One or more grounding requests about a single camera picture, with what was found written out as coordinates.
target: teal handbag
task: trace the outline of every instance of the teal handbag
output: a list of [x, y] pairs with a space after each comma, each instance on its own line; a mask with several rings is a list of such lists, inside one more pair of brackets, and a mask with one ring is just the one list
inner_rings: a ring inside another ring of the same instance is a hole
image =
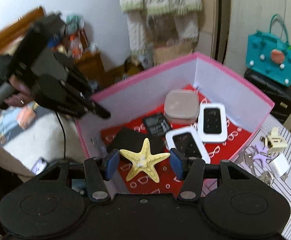
[[[285, 43], [271, 33], [275, 19], [283, 27], [287, 38]], [[257, 31], [248, 37], [246, 66], [284, 86], [291, 85], [291, 45], [284, 20], [279, 14], [272, 17], [268, 33]]]

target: white plug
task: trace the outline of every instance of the white plug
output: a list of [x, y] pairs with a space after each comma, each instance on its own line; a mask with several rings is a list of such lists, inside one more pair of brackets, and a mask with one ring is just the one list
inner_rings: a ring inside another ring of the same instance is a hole
[[272, 160], [269, 163], [269, 166], [277, 179], [282, 178], [282, 176], [284, 176], [282, 178], [283, 180], [286, 179], [286, 173], [289, 170], [290, 166], [283, 154], [280, 154], [277, 158]]

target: person's hand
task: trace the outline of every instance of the person's hand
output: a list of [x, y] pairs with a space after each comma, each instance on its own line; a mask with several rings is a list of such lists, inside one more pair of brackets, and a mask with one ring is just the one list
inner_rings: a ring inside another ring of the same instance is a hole
[[19, 93], [5, 99], [4, 102], [7, 105], [22, 107], [33, 101], [31, 90], [22, 81], [18, 80], [14, 75], [10, 77], [9, 81]]

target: black screen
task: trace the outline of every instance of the black screen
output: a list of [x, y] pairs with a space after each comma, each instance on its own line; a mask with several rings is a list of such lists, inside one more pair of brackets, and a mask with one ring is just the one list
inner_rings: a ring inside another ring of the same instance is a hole
[[204, 133], [221, 134], [221, 114], [219, 108], [204, 109]]
[[192, 134], [187, 132], [178, 134], [172, 137], [176, 149], [186, 158], [197, 157], [202, 158], [202, 155], [196, 145]]

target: red cloth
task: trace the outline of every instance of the red cloth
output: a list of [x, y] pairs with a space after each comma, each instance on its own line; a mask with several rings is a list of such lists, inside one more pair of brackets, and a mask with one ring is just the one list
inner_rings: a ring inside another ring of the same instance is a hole
[[[184, 88], [185, 90], [196, 90], [188, 85]], [[209, 100], [202, 94], [198, 93], [199, 102], [209, 102]], [[112, 140], [115, 138], [115, 135], [121, 130], [122, 127], [127, 127], [130, 129], [134, 129], [141, 133], [147, 133], [143, 123], [142, 118], [158, 113], [164, 112], [164, 104], [158, 106], [155, 110], [147, 113], [144, 116], [141, 116], [137, 119], [132, 120], [129, 123], [123, 124], [121, 126], [108, 128], [102, 130], [101, 137], [106, 145], [110, 144]], [[246, 142], [246, 140], [250, 137], [251, 133], [242, 129], [241, 127], [237, 127], [231, 122], [228, 122], [228, 140], [226, 143], [221, 144], [205, 144], [205, 147], [211, 157], [212, 164], [219, 164], [220, 160], [229, 159], [232, 155], [240, 149], [240, 147]], [[173, 129], [181, 128], [187, 125], [180, 124], [171, 124]], [[182, 183], [176, 179], [174, 172], [169, 164], [169, 159], [166, 159], [155, 165], [156, 171], [159, 174], [160, 182], [155, 183], [151, 180], [147, 174], [144, 172], [140, 172], [137, 176], [135, 176], [131, 181], [126, 181], [127, 174], [131, 168], [132, 164], [126, 159], [121, 159], [119, 164], [119, 173], [124, 180], [127, 188], [130, 190], [130, 193], [134, 194], [148, 194], [148, 193], [173, 193], [175, 196], [178, 194]]]

